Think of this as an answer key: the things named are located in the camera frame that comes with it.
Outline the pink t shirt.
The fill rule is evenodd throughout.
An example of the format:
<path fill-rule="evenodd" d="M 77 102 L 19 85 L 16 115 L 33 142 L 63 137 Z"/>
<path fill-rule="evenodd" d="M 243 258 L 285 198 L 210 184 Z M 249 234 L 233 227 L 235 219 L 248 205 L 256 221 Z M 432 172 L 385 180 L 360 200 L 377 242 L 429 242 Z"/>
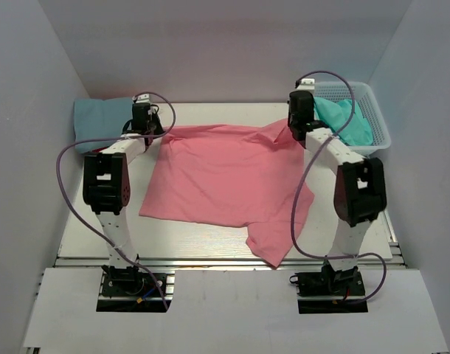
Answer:
<path fill-rule="evenodd" d="M 264 127 L 175 127 L 161 140 L 139 215 L 245 227 L 251 252 L 277 267 L 314 201 L 308 187 L 294 196 L 303 169 L 304 151 L 284 119 Z"/>

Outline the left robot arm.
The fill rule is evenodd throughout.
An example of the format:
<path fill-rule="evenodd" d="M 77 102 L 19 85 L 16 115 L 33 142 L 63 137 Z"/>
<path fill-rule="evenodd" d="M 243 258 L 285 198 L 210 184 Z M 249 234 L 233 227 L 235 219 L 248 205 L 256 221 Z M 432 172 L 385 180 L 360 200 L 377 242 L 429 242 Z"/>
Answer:
<path fill-rule="evenodd" d="M 138 260 L 126 217 L 131 199 L 128 165 L 165 133 L 158 110 L 147 94 L 139 96 L 132 105 L 132 118 L 124 126 L 122 138 L 84 158 L 83 200 L 108 238 L 112 268 L 126 269 Z"/>

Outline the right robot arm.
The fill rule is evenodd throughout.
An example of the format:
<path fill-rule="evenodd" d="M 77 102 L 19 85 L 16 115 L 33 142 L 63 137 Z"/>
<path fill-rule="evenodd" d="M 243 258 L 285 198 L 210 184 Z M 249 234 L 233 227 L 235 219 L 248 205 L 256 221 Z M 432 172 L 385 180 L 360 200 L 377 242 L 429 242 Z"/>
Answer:
<path fill-rule="evenodd" d="M 309 91 L 296 89 L 289 94 L 288 128 L 294 140 L 311 153 L 304 174 L 320 160 L 336 177 L 333 207 L 339 220 L 317 282 L 341 285 L 352 281 L 367 230 L 387 206 L 383 164 L 351 150 L 328 125 L 317 120 Z"/>

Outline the folded blue-grey t shirt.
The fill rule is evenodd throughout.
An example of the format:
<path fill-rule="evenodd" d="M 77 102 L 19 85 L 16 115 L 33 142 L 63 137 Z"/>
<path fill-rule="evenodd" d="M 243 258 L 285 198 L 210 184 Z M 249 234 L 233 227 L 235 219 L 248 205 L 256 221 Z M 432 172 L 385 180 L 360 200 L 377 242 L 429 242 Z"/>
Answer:
<path fill-rule="evenodd" d="M 129 97 L 110 100 L 76 99 L 74 104 L 75 141 L 118 137 L 132 118 Z"/>

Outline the folded red t shirt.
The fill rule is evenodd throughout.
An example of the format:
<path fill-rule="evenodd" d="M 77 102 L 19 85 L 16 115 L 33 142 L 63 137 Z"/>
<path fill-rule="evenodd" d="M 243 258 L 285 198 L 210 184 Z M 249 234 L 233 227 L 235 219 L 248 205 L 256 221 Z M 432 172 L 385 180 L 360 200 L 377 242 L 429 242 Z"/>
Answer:
<path fill-rule="evenodd" d="M 91 153 L 100 153 L 100 152 L 102 152 L 103 150 L 105 150 L 105 147 L 103 147 L 103 148 L 98 148 L 98 149 L 94 149 L 94 150 L 91 151 Z"/>

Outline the white plastic basket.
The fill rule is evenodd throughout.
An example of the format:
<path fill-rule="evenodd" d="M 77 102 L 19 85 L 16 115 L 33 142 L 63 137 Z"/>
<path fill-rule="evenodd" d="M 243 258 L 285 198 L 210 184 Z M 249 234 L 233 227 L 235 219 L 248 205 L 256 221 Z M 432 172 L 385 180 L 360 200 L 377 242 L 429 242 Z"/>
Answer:
<path fill-rule="evenodd" d="M 347 122 L 351 121 L 355 103 L 358 103 L 363 116 L 372 128 L 373 143 L 368 146 L 350 146 L 355 152 L 369 156 L 377 150 L 388 148 L 391 144 L 390 135 L 372 89 L 361 82 L 351 82 L 350 87 L 342 82 L 319 82 L 316 84 L 314 98 L 321 97 L 332 102 L 351 99 L 352 108 Z"/>

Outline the teal t shirt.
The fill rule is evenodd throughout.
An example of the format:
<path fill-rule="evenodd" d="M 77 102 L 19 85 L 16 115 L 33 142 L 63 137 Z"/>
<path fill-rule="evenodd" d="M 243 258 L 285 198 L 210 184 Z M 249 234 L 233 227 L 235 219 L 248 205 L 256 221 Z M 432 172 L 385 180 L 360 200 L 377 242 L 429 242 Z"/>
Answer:
<path fill-rule="evenodd" d="M 338 131 L 348 121 L 351 113 L 351 99 L 332 102 L 325 98 L 314 98 L 314 112 L 329 128 Z M 339 138 L 349 146 L 368 146 L 373 143 L 373 131 L 368 120 L 363 116 L 358 103 L 350 123 L 339 133 Z"/>

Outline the aluminium table rail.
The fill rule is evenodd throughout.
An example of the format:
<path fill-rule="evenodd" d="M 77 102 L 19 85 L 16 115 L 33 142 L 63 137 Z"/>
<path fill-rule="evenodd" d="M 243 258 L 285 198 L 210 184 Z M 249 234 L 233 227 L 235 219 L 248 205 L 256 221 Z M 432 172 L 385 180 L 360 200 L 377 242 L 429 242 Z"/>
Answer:
<path fill-rule="evenodd" d="M 98 267 L 107 263 L 107 259 L 103 258 L 62 258 L 59 257 L 55 261 L 57 267 Z M 211 267 L 250 267 L 250 268 L 262 268 L 267 267 L 268 264 L 261 260 L 174 260 L 174 259 L 152 259 L 143 258 L 141 263 L 147 267 L 173 267 L 173 268 L 211 268 Z M 319 267 L 321 261 L 317 260 L 284 260 L 281 264 L 281 268 L 295 268 L 295 267 Z"/>

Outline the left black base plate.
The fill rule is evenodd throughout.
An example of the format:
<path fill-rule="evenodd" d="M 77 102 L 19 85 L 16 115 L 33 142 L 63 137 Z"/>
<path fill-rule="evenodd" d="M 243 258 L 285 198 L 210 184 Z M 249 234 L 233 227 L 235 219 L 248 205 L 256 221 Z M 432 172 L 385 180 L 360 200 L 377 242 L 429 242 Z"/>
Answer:
<path fill-rule="evenodd" d="M 147 273 L 135 275 L 104 272 L 100 282 L 96 311 L 98 313 L 166 313 L 158 287 L 167 306 L 173 298 L 173 275 L 155 273 L 156 281 Z"/>

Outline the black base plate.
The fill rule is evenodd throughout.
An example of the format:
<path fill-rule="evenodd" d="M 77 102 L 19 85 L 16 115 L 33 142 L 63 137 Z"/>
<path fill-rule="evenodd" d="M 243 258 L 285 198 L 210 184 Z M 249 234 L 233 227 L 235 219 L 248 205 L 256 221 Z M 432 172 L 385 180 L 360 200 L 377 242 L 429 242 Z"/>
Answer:
<path fill-rule="evenodd" d="M 155 273 L 156 281 L 147 273 L 135 275 L 104 272 L 100 282 L 96 311 L 98 313 L 166 313 L 158 287 L 167 306 L 173 298 L 173 275 Z"/>
<path fill-rule="evenodd" d="M 351 280 L 330 283 L 321 272 L 300 272 L 289 277 L 297 290 L 300 315 L 367 313 L 364 282 L 360 271 Z"/>

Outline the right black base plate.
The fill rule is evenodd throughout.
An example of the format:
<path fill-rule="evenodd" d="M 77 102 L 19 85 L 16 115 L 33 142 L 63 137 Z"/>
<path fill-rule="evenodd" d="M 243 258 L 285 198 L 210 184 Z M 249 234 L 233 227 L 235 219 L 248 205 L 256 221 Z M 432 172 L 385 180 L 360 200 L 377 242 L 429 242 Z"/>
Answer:
<path fill-rule="evenodd" d="M 297 290 L 300 315 L 367 313 L 364 282 L 360 271 L 351 280 L 330 283 L 321 272 L 300 272 L 289 277 Z"/>

